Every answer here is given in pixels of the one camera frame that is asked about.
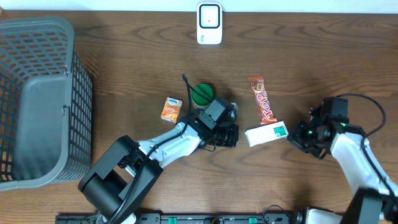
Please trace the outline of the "green lid jar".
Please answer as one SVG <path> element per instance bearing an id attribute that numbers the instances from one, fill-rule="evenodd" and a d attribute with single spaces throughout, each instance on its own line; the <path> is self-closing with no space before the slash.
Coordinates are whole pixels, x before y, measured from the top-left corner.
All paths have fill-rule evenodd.
<path id="1" fill-rule="evenodd" d="M 211 86 L 201 83 L 192 90 L 193 106 L 195 108 L 206 109 L 213 99 L 213 89 Z"/>

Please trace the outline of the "white green box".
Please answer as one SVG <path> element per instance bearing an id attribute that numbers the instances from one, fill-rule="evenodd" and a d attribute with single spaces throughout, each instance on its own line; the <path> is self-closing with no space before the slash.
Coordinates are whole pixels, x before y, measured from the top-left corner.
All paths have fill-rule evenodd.
<path id="1" fill-rule="evenodd" d="M 286 138 L 289 132 L 283 121 L 271 123 L 257 128 L 248 129 L 245 132 L 249 146 L 257 146 L 267 142 Z"/>

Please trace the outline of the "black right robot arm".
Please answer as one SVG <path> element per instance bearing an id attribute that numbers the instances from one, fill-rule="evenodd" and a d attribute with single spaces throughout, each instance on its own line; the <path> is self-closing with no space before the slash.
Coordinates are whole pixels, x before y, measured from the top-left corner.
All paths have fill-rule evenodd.
<path id="1" fill-rule="evenodd" d="M 296 223 L 397 223 L 397 184 L 374 157 L 366 133 L 347 119 L 299 122 L 288 141 L 318 159 L 327 154 L 337 160 L 353 192 L 346 211 L 339 215 L 321 208 L 307 207 Z"/>

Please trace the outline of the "orange Top chocolate bar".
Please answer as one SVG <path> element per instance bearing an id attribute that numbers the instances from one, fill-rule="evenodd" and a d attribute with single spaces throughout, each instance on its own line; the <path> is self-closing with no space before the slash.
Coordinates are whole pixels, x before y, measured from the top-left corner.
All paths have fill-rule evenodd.
<path id="1" fill-rule="evenodd" d="M 266 91 L 264 77 L 250 77 L 248 78 L 252 92 L 256 100 L 257 108 L 261 116 L 261 124 L 271 124 L 277 122 L 277 118 L 272 112 L 269 97 Z"/>

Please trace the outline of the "orange small carton box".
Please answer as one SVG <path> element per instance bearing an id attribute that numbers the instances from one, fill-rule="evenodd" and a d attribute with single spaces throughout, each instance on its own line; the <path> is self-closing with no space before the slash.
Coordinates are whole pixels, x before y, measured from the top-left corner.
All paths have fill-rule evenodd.
<path id="1" fill-rule="evenodd" d="M 171 123 L 176 123 L 182 106 L 182 100 L 167 97 L 162 113 L 160 115 L 161 119 L 169 121 Z"/>

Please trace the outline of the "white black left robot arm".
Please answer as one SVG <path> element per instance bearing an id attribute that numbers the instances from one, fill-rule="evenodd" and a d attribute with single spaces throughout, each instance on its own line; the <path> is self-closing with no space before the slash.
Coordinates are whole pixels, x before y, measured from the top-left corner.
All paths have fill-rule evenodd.
<path id="1" fill-rule="evenodd" d="M 199 119 L 187 118 L 156 138 L 133 141 L 125 135 L 85 174 L 78 189 L 107 223 L 133 223 L 134 212 L 165 166 L 207 145 L 234 147 L 238 138 L 237 124 L 217 124 L 208 129 Z"/>

